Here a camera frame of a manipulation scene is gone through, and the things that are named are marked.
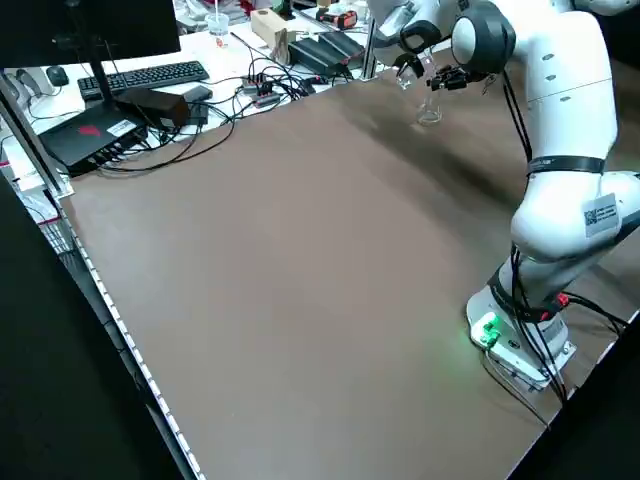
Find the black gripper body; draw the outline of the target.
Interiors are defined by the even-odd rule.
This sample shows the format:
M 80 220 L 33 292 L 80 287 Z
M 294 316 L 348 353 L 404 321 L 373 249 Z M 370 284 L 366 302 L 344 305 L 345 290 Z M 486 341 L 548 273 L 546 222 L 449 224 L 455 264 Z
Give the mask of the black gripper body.
M 400 45 L 412 54 L 419 54 L 442 39 L 440 29 L 427 20 L 418 20 L 405 25 L 400 32 Z

